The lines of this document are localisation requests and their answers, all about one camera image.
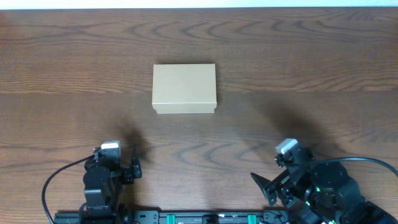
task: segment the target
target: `green tape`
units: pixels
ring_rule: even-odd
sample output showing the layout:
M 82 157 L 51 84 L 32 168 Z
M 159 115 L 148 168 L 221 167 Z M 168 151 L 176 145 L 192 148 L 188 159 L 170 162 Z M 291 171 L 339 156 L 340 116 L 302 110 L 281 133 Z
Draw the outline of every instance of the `green tape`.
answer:
M 248 221 L 249 221 L 249 224 L 256 224 L 257 223 L 256 215 L 248 215 Z
M 175 224 L 175 215 L 167 215 L 167 224 Z

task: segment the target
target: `table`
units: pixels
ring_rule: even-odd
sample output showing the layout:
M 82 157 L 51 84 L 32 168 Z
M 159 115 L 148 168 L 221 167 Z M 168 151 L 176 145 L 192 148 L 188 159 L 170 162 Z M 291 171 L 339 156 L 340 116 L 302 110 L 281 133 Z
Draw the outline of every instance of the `table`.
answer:
M 56 169 L 121 140 L 143 177 L 122 201 L 162 210 L 260 210 L 250 177 L 282 171 L 297 138 L 318 159 L 398 167 L 398 9 L 112 9 L 0 12 L 0 222 L 47 223 Z M 155 63 L 215 63 L 215 114 L 157 115 Z M 345 163 L 398 216 L 397 179 Z M 83 164 L 47 189 L 51 213 L 85 201 Z

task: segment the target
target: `wood grain surface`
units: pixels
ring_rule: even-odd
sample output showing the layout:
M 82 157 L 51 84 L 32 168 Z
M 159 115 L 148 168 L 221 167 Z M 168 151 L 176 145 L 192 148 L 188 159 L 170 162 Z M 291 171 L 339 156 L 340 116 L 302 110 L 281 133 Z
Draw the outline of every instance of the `wood grain surface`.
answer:
M 157 115 L 155 63 L 216 63 L 216 113 Z M 115 139 L 143 168 L 123 202 L 162 210 L 263 209 L 249 173 L 276 177 L 287 137 L 398 167 L 398 8 L 0 11 L 0 76 L 0 223 L 47 223 L 47 177 Z M 391 172 L 345 166 L 398 217 Z M 50 183 L 53 215 L 84 173 Z

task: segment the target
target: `white box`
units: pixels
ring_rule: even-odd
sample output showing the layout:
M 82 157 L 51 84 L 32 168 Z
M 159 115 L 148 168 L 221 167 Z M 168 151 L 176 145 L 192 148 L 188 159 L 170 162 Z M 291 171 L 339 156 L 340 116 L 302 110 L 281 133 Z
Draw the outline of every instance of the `white box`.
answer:
M 152 107 L 158 114 L 214 113 L 216 65 L 154 65 Z

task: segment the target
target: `wooden table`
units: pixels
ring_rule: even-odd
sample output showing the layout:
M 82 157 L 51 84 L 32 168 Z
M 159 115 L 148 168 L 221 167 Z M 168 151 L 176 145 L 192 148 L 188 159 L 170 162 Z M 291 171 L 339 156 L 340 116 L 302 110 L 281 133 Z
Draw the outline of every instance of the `wooden table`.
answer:
M 121 140 L 140 155 L 130 205 L 267 206 L 249 173 L 273 179 L 284 138 L 318 159 L 398 167 L 398 9 L 0 12 L 0 223 L 47 223 L 47 177 Z M 215 114 L 157 115 L 155 63 L 216 63 Z M 398 216 L 387 169 L 345 163 L 362 194 Z M 83 164 L 47 189 L 54 215 L 85 201 Z

